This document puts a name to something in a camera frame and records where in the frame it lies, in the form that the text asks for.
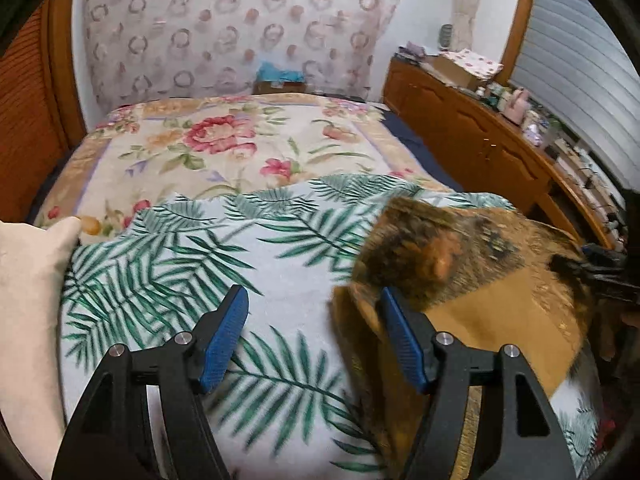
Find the cardboard box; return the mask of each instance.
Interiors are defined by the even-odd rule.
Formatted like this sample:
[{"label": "cardboard box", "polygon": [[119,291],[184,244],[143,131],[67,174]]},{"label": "cardboard box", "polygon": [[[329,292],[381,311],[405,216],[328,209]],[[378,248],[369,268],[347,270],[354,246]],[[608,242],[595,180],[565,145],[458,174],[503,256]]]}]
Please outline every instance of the cardboard box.
[{"label": "cardboard box", "polygon": [[286,92],[305,93],[306,83],[256,81],[254,83],[254,95],[284,94]]},{"label": "cardboard box", "polygon": [[468,88],[473,92],[485,83],[485,81],[478,79],[446,57],[436,56],[433,61],[431,61],[431,65],[453,84],[462,88]]}]

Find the pink bottle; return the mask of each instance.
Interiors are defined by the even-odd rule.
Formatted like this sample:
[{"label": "pink bottle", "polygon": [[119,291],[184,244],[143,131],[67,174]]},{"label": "pink bottle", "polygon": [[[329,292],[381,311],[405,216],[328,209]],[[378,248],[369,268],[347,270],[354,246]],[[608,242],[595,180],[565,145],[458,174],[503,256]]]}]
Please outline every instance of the pink bottle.
[{"label": "pink bottle", "polygon": [[502,114],[510,121],[520,125],[529,110],[529,91],[518,88],[504,107]]}]

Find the white wall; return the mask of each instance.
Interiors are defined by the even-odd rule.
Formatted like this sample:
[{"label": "white wall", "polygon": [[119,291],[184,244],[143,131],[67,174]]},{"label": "white wall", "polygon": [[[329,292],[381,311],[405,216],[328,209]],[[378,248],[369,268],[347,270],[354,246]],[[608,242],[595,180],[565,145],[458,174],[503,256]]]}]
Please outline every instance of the white wall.
[{"label": "white wall", "polygon": [[84,47],[83,3],[84,0],[72,0],[71,2],[71,50],[82,118],[87,132],[91,133],[95,125],[104,118],[104,114],[95,100],[94,88],[89,75],[89,64]]},{"label": "white wall", "polygon": [[391,23],[376,43],[369,100],[380,98],[389,61],[398,45],[410,40],[436,49],[440,27],[451,23],[451,11],[452,0],[400,0]]},{"label": "white wall", "polygon": [[509,39],[518,0],[480,0],[472,50],[500,61]]}]

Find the white blanket with green leaves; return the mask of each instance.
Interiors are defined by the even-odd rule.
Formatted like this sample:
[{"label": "white blanket with green leaves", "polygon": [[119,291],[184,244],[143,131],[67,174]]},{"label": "white blanket with green leaves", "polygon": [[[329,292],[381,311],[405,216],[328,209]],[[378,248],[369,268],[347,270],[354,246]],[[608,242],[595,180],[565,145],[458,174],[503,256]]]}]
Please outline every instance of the white blanket with green leaves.
[{"label": "white blanket with green leaves", "polygon": [[[235,479],[367,479],[386,473],[362,427],[327,303],[393,196],[436,206],[511,205],[426,191],[392,176],[332,175],[289,187],[139,211],[115,240],[78,248],[62,298],[67,416],[107,348],[164,342],[214,310],[229,286],[250,313],[207,416]],[[576,471],[592,454],[599,391],[588,353],[552,399]]]}]

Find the blue cloth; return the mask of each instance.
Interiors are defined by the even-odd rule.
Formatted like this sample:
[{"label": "blue cloth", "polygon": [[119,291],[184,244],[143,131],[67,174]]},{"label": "blue cloth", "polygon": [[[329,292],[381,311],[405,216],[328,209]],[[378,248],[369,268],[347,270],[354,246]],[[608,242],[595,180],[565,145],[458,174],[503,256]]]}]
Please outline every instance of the blue cloth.
[{"label": "blue cloth", "polygon": [[302,83],[305,75],[297,70],[280,70],[273,63],[265,61],[256,75],[258,81]]},{"label": "blue cloth", "polygon": [[445,186],[449,186],[451,189],[457,192],[463,192],[464,189],[453,178],[444,171],[433,154],[424,145],[420,137],[418,137],[414,131],[409,128],[400,117],[393,112],[383,112],[384,118],[382,123],[386,126],[386,129],[391,134],[402,142],[406,148],[413,154],[413,156],[420,162],[424,171],[429,173],[433,178],[439,180]]}]

